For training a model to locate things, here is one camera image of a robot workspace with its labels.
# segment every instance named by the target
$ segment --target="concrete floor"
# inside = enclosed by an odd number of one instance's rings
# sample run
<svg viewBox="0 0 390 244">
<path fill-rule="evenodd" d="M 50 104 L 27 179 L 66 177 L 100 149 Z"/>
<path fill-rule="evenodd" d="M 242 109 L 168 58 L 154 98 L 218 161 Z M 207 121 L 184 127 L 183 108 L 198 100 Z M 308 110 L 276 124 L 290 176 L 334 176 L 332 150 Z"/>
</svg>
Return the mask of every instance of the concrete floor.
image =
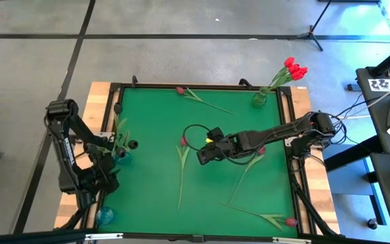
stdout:
<svg viewBox="0 0 390 244">
<path fill-rule="evenodd" d="M 0 1 L 0 33 L 79 33 L 88 3 Z M 98 1 L 87 33 L 291 35 L 306 32 L 324 5 L 316 0 Z M 377 4 L 333 3 L 317 34 L 390 35 L 390 28 Z M 60 91 L 74 43 L 0 39 L 0 150 L 5 152 L 0 159 L 0 234 L 10 231 L 45 131 L 44 108 Z M 390 43 L 321 44 L 324 52 L 311 41 L 84 40 L 67 98 L 75 99 L 83 111 L 92 81 L 130 82 L 132 75 L 139 82 L 158 83 L 237 84 L 244 77 L 263 85 L 286 57 L 294 56 L 309 73 L 291 85 L 309 88 L 313 110 L 337 113 L 359 95 L 344 89 L 354 82 L 354 70 L 378 64 L 390 54 Z M 368 118 L 347 121 L 347 129 L 357 141 L 374 134 Z M 58 172 L 51 149 L 26 231 L 53 227 L 60 201 Z M 344 235 L 390 241 L 390 226 L 368 230 L 344 210 L 373 218 L 368 203 L 335 197 L 335 204 Z"/>
</svg>

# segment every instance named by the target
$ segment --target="green mat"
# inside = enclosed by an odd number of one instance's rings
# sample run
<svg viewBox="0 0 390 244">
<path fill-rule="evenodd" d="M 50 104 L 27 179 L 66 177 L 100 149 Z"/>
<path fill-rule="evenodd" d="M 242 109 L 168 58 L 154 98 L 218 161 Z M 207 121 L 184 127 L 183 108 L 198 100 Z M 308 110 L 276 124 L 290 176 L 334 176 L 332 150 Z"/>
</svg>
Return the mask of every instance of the green mat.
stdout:
<svg viewBox="0 0 390 244">
<path fill-rule="evenodd" d="M 114 210 L 115 218 L 99 231 L 297 237 L 296 228 L 282 223 L 281 231 L 260 217 L 220 205 L 228 203 L 246 166 L 226 160 L 201 166 L 193 150 L 186 161 L 181 207 L 177 210 L 181 165 L 175 146 L 180 146 L 186 126 L 220 127 L 226 135 L 280 124 L 273 92 L 263 108 L 252 107 L 253 92 L 249 91 L 195 92 L 233 115 L 186 99 L 174 89 L 124 90 L 120 119 L 127 118 L 127 122 L 123 131 L 130 130 L 139 147 L 131 151 L 131 162 L 116 166 L 121 169 L 117 175 L 120 187 L 104 199 L 104 206 Z M 192 146 L 200 148 L 205 144 L 206 131 L 191 128 L 187 137 Z M 264 158 L 246 173 L 232 205 L 293 218 L 284 143 L 268 144 L 266 149 Z"/>
</svg>

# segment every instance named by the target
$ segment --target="black stand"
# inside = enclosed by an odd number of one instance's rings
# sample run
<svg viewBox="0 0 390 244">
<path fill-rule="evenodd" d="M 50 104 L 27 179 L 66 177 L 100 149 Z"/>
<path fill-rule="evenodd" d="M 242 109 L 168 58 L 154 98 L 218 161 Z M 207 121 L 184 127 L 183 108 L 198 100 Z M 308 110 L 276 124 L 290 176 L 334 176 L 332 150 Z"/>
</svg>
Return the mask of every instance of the black stand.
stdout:
<svg viewBox="0 0 390 244">
<path fill-rule="evenodd" d="M 297 35 L 297 37 L 296 37 L 296 39 L 311 39 L 311 40 L 315 41 L 317 46 L 318 46 L 318 49 L 320 49 L 321 52 L 323 51 L 323 47 L 320 45 L 320 43 L 318 43 L 317 37 L 314 35 L 313 32 L 316 29 L 318 22 L 321 20 L 324 12 L 328 9 L 331 2 L 332 2 L 332 0 L 329 0 L 328 4 L 326 4 L 326 7 L 324 7 L 323 12 L 318 17 L 316 23 L 314 25 L 309 26 L 309 32 Z"/>
<path fill-rule="evenodd" d="M 349 163 L 367 157 L 370 153 L 383 153 L 378 136 L 368 138 L 343 152 L 325 159 L 324 164 L 326 165 L 326 171 L 330 172 L 340 167 L 344 167 Z"/>
</svg>

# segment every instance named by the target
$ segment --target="black metal frame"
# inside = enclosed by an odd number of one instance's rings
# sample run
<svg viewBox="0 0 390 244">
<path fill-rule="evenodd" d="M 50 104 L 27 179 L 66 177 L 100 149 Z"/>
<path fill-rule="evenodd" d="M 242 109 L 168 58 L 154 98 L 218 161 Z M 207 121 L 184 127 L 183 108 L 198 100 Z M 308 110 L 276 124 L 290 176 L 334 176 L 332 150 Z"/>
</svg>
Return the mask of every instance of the black metal frame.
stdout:
<svg viewBox="0 0 390 244">
<path fill-rule="evenodd" d="M 118 90 L 118 100 L 117 104 L 119 106 L 123 107 L 123 94 L 126 88 L 150 88 L 150 89 L 175 89 L 179 84 L 160 84 L 160 83 L 138 83 L 136 76 L 132 76 L 132 82 L 131 83 L 111 83 L 108 99 L 106 102 L 106 108 L 105 113 L 102 121 L 101 130 L 106 131 L 106 127 L 109 121 L 109 116 L 111 113 L 112 108 L 112 101 L 115 92 Z M 239 86 L 237 85 L 185 85 L 185 87 L 189 87 L 190 89 L 196 90 L 196 89 L 220 89 L 220 90 L 234 90 L 234 91 L 257 91 L 259 90 L 259 86 L 252 86 L 246 79 L 241 79 L 239 82 Z M 293 106 L 293 99 L 291 96 L 291 89 L 289 87 L 281 87 L 280 89 L 273 89 L 273 92 L 276 93 L 277 102 L 278 102 L 278 109 L 280 111 L 280 122 L 281 124 L 286 123 L 285 116 L 284 116 L 284 105 L 282 102 L 282 94 L 286 96 L 287 99 L 287 106 L 288 111 L 290 114 L 291 120 L 295 120 L 295 112 L 294 112 L 294 106 Z M 284 143 L 284 148 L 286 149 L 286 160 L 287 165 L 290 162 L 290 151 L 287 150 L 287 147 Z M 299 167 L 303 166 L 303 162 L 299 161 Z M 302 181 L 302 189 L 309 199 L 309 187 L 307 185 L 307 179 L 305 174 L 305 169 L 303 167 L 303 170 L 299 172 L 299 176 Z M 298 235 L 303 234 L 303 226 L 301 221 L 301 212 L 299 207 L 299 197 L 297 196 L 296 192 L 292 188 L 292 181 L 289 178 L 290 181 L 290 192 L 292 197 L 292 204 L 293 204 L 293 211 L 295 213 L 296 218 L 298 219 L 298 226 L 297 226 L 297 233 Z M 104 194 L 103 192 L 99 193 L 99 197 L 97 200 L 97 207 L 95 209 L 95 215 L 97 215 L 98 210 L 102 207 L 104 201 Z M 307 212 L 308 215 L 308 221 L 309 221 L 309 230 L 310 233 L 313 235 L 316 235 L 316 228 L 315 228 L 315 222 L 311 218 L 309 212 Z M 82 218 L 82 225 L 81 228 L 86 228 L 86 217 L 88 216 L 88 213 L 85 214 L 85 216 Z M 96 219 L 93 223 L 94 230 L 98 230 Z M 173 234 L 147 234 L 147 233 L 124 233 L 125 239 L 132 238 L 132 239 L 165 239 L 165 240 L 184 240 L 184 241 L 192 241 L 192 242 L 202 242 L 202 241 L 254 241 L 254 242 L 272 242 L 273 237 L 227 237 L 227 236 L 209 236 L 209 235 L 173 235 Z"/>
</svg>

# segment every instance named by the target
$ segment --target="green stem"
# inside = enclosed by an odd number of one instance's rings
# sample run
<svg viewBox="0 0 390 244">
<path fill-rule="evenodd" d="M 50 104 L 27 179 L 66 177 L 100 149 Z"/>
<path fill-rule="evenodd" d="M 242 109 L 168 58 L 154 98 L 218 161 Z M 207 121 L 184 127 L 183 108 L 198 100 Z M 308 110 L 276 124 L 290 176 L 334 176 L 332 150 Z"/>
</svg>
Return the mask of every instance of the green stem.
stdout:
<svg viewBox="0 0 390 244">
<path fill-rule="evenodd" d="M 228 203 L 228 206 L 231 205 L 231 202 L 232 202 L 233 199 L 234 199 L 234 195 L 236 195 L 237 189 L 238 189 L 238 187 L 240 186 L 240 183 L 242 183 L 243 176 L 245 175 L 245 173 L 246 173 L 246 171 L 242 174 L 242 177 L 240 178 L 240 181 L 238 182 L 238 184 L 237 184 L 237 186 L 236 186 L 236 189 L 234 189 L 233 195 L 232 195 L 232 197 L 231 197 L 231 199 L 230 199 L 230 202 Z"/>
<path fill-rule="evenodd" d="M 287 75 L 289 75 L 288 71 L 286 71 L 283 75 L 280 75 L 280 76 L 278 76 L 278 77 L 275 77 L 275 78 L 272 80 L 272 82 L 270 83 L 269 86 L 272 86 L 272 87 L 274 87 L 274 88 L 277 88 L 277 86 L 281 85 L 281 84 L 278 85 L 279 80 L 281 80 L 282 77 L 287 76 Z"/>
<path fill-rule="evenodd" d="M 233 206 L 225 205 L 225 204 L 222 204 L 222 203 L 220 203 L 220 204 L 221 204 L 221 205 L 224 205 L 224 206 L 226 206 L 226 207 L 231 207 L 231 208 L 237 209 L 237 210 L 242 211 L 242 212 L 245 212 L 245 213 L 247 213 L 247 214 L 253 214 L 253 215 L 255 215 L 255 216 L 259 216 L 259 217 L 260 217 L 260 215 L 257 214 L 257 213 L 254 213 L 254 212 L 251 212 L 251 211 L 248 211 L 248 210 L 244 210 L 244 209 L 241 209 L 241 208 L 239 208 L 239 207 L 233 207 Z"/>
<path fill-rule="evenodd" d="M 183 192 L 183 166 L 181 167 L 180 196 L 179 196 L 179 205 L 177 206 L 177 210 L 180 210 L 182 192 Z"/>
<path fill-rule="evenodd" d="M 281 68 L 281 69 L 278 71 L 278 73 L 277 73 L 277 74 L 275 75 L 275 77 L 272 79 L 272 83 L 273 83 L 278 77 L 281 76 L 280 74 L 283 73 L 285 69 L 287 69 L 287 67 L 283 67 L 283 68 Z"/>
<path fill-rule="evenodd" d="M 219 109 L 219 110 L 222 110 L 223 112 L 227 112 L 227 113 L 229 113 L 229 114 L 233 114 L 233 113 L 231 113 L 230 111 L 228 111 L 228 110 L 225 110 L 225 109 L 223 109 L 223 108 L 219 108 L 218 106 L 215 106 L 215 105 L 213 105 L 213 104 L 209 104 L 208 102 L 205 102 L 205 101 L 203 101 L 203 100 L 199 100 L 200 102 L 204 102 L 205 104 L 207 104 L 207 105 L 209 105 L 209 106 L 212 106 L 213 108 L 216 108 L 216 109 Z"/>
</svg>

